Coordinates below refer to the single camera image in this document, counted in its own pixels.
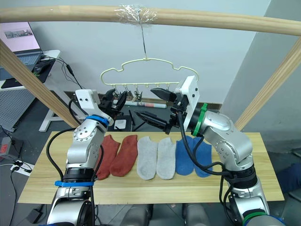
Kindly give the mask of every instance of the gray sock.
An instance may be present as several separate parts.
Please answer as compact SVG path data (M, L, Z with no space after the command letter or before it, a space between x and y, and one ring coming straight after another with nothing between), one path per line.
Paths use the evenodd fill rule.
M175 147L170 137L160 140L158 144L157 174L163 180L170 180L175 172Z
M151 141L150 137L142 137L138 140L137 147L137 173L143 180L153 179L156 174L158 144Z

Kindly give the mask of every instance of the wooden table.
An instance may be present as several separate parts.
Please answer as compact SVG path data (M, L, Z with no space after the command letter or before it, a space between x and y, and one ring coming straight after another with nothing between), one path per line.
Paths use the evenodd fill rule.
M124 137L132 134L137 134L138 139L150 136L151 140L156 142L168 136L163 132L108 132L108 134L111 134L118 142L122 142ZM247 133L247 135L253 143L256 172L261 179L267 200L284 200L260 133ZM169 136L173 142L181 139L179 132L172 132ZM58 136L50 147L51 156L63 172L67 150L71 143L72 132L66 132ZM214 149L212 149L212 158L213 161L219 161ZM220 170L220 167L216 166L214 170ZM19 202L51 203L57 189L54 186L56 180L59 180L59 175L48 161L44 147ZM171 180L162 180L156 175L154 179L145 181L137 175L135 164L125 177L110 175L105 180L96 181L94 198L96 204L218 202L219 183L219 176L200 178L195 172L188 176L175 173ZM224 183L223 190L224 192L227 190L226 183Z

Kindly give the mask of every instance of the green band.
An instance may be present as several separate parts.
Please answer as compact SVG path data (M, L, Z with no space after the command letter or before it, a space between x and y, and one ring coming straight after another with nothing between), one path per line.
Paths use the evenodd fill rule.
M201 127L205 112L207 111L207 105L208 105L207 103L204 103L203 106L201 107L201 114L199 114L197 125L192 134L195 137L197 136L199 128Z
M254 213L250 213L248 214L245 219L243 220L243 226L245 225L245 223L247 222L247 220L256 217L256 216L261 216L261 215L267 215L265 212L254 212Z

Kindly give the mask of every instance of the laptop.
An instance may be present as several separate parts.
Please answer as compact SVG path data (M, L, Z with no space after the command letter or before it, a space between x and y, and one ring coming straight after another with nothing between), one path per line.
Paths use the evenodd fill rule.
M0 39L30 71L33 70L43 52L28 22L1 23ZM11 79L12 77L0 66L0 81Z

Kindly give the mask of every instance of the monitor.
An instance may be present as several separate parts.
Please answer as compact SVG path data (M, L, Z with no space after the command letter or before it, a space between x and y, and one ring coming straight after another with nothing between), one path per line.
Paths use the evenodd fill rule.
M28 22L1 23L0 38L15 54L41 51Z

